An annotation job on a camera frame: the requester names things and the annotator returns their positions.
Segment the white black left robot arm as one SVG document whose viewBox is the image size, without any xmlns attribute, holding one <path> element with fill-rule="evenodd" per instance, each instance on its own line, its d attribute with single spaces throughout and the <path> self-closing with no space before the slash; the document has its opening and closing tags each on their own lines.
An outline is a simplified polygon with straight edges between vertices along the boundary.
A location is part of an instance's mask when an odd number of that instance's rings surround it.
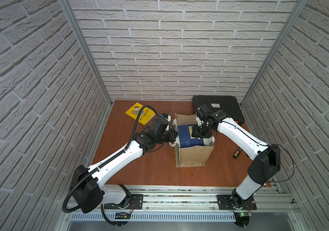
<svg viewBox="0 0 329 231">
<path fill-rule="evenodd" d="M 131 192 L 122 184 L 106 183 L 130 162 L 153 152 L 158 144 L 174 143 L 178 134 L 170 122 L 170 115 L 162 114 L 154 119 L 151 126 L 134 134 L 124 147 L 109 157 L 89 167 L 78 166 L 62 204 L 63 212 L 81 210 L 89 213 L 100 204 L 116 204 L 121 209 L 127 208 L 132 203 Z"/>
</svg>

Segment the blue book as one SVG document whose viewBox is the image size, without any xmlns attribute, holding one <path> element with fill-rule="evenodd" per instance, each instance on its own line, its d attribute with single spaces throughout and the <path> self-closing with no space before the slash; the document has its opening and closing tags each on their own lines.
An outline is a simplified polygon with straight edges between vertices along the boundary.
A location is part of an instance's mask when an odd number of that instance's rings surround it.
<svg viewBox="0 0 329 231">
<path fill-rule="evenodd" d="M 192 136 L 192 125 L 178 126 L 178 137 L 181 148 L 204 146 L 204 141 L 202 138 L 194 138 Z"/>
</svg>

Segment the yellow cartoon cover book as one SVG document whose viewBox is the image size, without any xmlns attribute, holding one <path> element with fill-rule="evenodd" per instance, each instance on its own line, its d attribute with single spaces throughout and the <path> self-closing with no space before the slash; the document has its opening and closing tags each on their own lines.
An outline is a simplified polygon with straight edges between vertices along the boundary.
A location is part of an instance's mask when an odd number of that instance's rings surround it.
<svg viewBox="0 0 329 231">
<path fill-rule="evenodd" d="M 155 112 L 147 107 L 141 110 L 142 107 L 143 107 L 142 104 L 135 103 L 125 112 L 125 114 L 134 120 L 136 120 L 137 117 L 139 116 L 138 122 L 141 125 L 147 125 L 148 122 L 155 116 Z"/>
</svg>

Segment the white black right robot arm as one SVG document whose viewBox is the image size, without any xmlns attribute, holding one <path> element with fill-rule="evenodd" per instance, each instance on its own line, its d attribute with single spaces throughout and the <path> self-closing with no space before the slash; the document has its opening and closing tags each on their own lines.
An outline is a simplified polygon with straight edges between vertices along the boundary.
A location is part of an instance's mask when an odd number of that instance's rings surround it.
<svg viewBox="0 0 329 231">
<path fill-rule="evenodd" d="M 281 169 L 281 149 L 267 144 L 243 129 L 224 111 L 212 113 L 207 105 L 196 109 L 197 125 L 192 127 L 195 138 L 209 138 L 213 131 L 230 138 L 252 160 L 242 183 L 233 190 L 231 200 L 236 205 L 247 201 Z"/>
</svg>

